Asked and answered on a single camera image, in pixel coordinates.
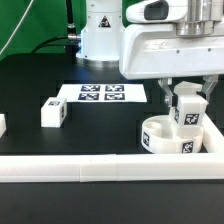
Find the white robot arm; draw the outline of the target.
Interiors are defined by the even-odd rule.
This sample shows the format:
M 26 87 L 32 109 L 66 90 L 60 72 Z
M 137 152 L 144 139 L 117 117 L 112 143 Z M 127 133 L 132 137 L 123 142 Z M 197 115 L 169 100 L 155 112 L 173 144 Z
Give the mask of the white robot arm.
M 80 62 L 117 66 L 127 79 L 157 79 L 169 105 L 175 77 L 202 76 L 209 98 L 224 74 L 224 0 L 86 0 Z

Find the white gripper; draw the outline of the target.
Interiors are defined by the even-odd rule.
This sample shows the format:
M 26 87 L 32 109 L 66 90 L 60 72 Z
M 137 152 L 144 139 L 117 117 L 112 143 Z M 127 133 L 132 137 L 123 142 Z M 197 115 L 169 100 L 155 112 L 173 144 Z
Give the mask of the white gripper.
M 119 70 L 126 79 L 161 78 L 169 107 L 177 105 L 171 78 L 204 76 L 201 96 L 210 101 L 218 75 L 224 74 L 224 21 L 202 37 L 177 36 L 174 24 L 130 25 L 122 35 Z

